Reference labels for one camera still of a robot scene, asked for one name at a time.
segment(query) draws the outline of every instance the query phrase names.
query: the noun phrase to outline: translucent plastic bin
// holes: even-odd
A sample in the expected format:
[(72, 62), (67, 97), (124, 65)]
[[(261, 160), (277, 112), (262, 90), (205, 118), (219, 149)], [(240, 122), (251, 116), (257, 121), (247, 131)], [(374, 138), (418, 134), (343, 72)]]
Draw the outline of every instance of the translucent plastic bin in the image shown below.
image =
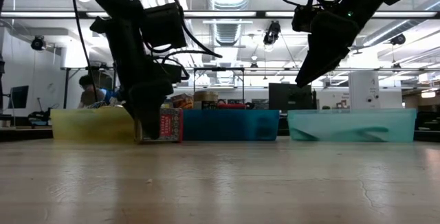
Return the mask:
[(292, 140), (412, 142), (415, 109), (289, 111)]
[(274, 141), (277, 110), (184, 110), (184, 141)]
[(56, 141), (134, 143), (134, 121), (123, 108), (51, 110)]

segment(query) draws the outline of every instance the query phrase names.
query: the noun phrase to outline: security camera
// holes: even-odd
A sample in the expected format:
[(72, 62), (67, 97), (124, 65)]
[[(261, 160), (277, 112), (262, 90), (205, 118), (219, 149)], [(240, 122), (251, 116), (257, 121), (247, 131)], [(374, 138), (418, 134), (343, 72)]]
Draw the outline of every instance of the security camera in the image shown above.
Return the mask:
[(43, 35), (37, 35), (35, 36), (34, 40), (30, 44), (30, 47), (36, 51), (43, 51), (46, 49), (46, 42), (44, 41)]
[(403, 34), (399, 34), (390, 40), (391, 45), (403, 45), (406, 42), (406, 38)]

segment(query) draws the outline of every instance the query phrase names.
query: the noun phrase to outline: red box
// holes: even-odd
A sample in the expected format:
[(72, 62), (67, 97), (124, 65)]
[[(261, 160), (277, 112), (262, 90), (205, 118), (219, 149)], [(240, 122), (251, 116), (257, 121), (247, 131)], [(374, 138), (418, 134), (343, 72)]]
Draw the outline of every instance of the red box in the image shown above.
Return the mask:
[(184, 134), (183, 111), (180, 108), (160, 109), (160, 136), (154, 140), (142, 132), (140, 122), (135, 122), (135, 139), (137, 143), (148, 142), (182, 142)]

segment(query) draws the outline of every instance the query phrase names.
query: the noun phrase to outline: blue bin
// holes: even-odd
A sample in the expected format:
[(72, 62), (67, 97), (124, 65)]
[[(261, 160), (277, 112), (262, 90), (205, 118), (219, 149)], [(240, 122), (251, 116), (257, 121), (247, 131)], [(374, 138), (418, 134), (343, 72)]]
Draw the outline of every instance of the blue bin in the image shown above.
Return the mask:
[(292, 140), (412, 142), (415, 109), (289, 111)]
[(274, 141), (277, 110), (184, 110), (185, 141)]

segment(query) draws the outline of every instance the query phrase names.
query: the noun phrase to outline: table surface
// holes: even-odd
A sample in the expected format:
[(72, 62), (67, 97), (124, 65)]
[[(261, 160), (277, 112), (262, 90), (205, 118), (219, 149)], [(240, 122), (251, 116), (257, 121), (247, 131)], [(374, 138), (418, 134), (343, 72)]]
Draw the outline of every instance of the table surface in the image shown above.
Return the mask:
[(440, 223), (440, 144), (0, 144), (2, 223)]

